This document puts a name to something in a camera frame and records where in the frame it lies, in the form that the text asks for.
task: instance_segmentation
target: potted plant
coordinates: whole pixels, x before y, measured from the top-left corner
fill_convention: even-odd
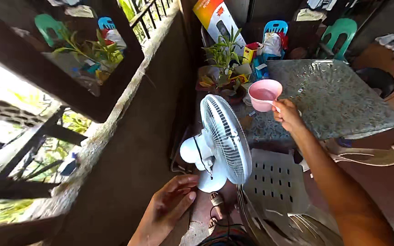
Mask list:
[[[235,60],[240,65],[240,61],[244,58],[243,56],[238,56],[235,53],[235,47],[239,47],[235,40],[240,32],[241,28],[239,28],[233,36],[219,36],[217,43],[209,48],[203,48],[207,53],[212,55],[212,57],[208,57],[206,61],[214,60],[215,64],[213,66],[220,70],[218,78],[214,78],[215,82],[212,84],[209,83],[209,91],[213,94],[222,96],[230,104],[237,104],[241,102],[243,97],[246,95],[246,90],[241,86],[241,81],[239,79],[229,79],[229,76],[232,74],[234,69],[231,66],[231,61]]]

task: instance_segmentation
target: blue plastic chair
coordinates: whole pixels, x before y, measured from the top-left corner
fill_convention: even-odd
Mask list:
[[[287,34],[288,24],[285,21],[269,21],[264,27],[264,34],[262,35],[262,42],[264,42],[265,33],[267,32],[280,32],[284,29],[284,34]]]
[[[110,17],[104,16],[98,19],[98,26],[100,30],[103,29],[116,29],[115,24],[113,23]]]
[[[283,33],[285,35],[287,35],[287,31],[288,31],[287,22],[282,21],[282,20],[280,20],[280,21],[273,20],[273,21],[267,22],[267,24],[264,27],[264,33],[262,34],[262,42],[264,42],[264,37],[267,32],[281,32],[281,31],[283,31]],[[273,54],[262,54],[262,55],[264,57],[264,60],[268,60],[269,58],[272,59],[272,57],[273,58],[278,57]],[[281,50],[281,56],[279,59],[281,59],[281,60],[284,59],[284,55],[285,55],[285,51]]]

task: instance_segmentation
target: cardboard box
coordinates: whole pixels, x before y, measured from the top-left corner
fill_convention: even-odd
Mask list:
[[[231,37],[238,31],[223,0],[199,0],[194,5],[193,11],[215,42],[218,42],[219,36]],[[236,38],[236,42],[240,47],[235,47],[235,53],[242,56],[246,42],[241,34]]]

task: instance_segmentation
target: electric fan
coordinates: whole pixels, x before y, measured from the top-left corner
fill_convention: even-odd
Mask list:
[[[252,172],[252,158],[243,129],[232,108],[220,96],[206,95],[200,102],[201,133],[186,139],[180,156],[202,171],[198,188],[221,189],[226,180],[244,184]]]

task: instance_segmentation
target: table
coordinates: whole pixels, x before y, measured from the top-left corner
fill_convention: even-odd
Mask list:
[[[271,60],[267,67],[270,78],[282,84],[279,98],[293,100],[318,139],[365,137],[394,127],[394,110],[342,61]],[[241,103],[233,110],[242,119],[254,108]],[[252,118],[243,129],[249,144],[293,141],[273,112],[256,111]]]

